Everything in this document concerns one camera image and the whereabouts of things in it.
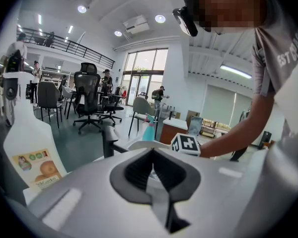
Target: door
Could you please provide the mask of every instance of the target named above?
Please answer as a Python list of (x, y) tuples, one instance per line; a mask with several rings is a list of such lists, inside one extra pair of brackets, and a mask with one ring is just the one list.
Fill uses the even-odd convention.
[(133, 106), (134, 99), (141, 93), (147, 92), (150, 75), (134, 75), (132, 76), (130, 89), (128, 94), (128, 106)]

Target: label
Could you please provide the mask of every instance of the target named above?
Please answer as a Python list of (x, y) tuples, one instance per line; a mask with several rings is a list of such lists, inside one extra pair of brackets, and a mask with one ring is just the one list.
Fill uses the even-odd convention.
[(14, 155), (12, 159), (29, 186), (43, 190), (62, 178), (48, 149)]

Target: fluorescent light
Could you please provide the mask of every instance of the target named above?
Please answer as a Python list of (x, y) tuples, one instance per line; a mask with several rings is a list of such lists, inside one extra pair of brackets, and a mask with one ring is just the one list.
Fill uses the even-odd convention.
[(228, 67), (228, 66), (226, 66), (226, 65), (221, 65), (220, 68), (221, 68), (221, 69), (224, 69), (224, 70), (227, 70), (227, 71), (230, 71), (230, 72), (233, 72), (233, 73), (235, 73), (235, 74), (238, 74), (238, 75), (240, 75), (240, 76), (242, 76), (242, 77), (246, 77), (246, 78), (248, 78), (248, 79), (252, 78), (251, 75), (249, 75), (249, 74), (247, 74), (247, 73), (245, 73), (245, 72), (242, 72), (242, 71), (240, 71), (240, 70), (238, 70), (238, 69), (234, 69), (234, 68), (232, 68), (232, 67)]
[(164, 22), (165, 22), (165, 16), (163, 16), (163, 15), (157, 15), (154, 19), (155, 19), (158, 23), (164, 23)]
[(85, 13), (87, 11), (86, 7), (83, 5), (80, 5), (79, 7), (77, 7), (77, 9), (80, 13)]
[(115, 35), (118, 36), (118, 37), (120, 37), (120, 36), (122, 36), (122, 33), (119, 32), (119, 31), (115, 31)]

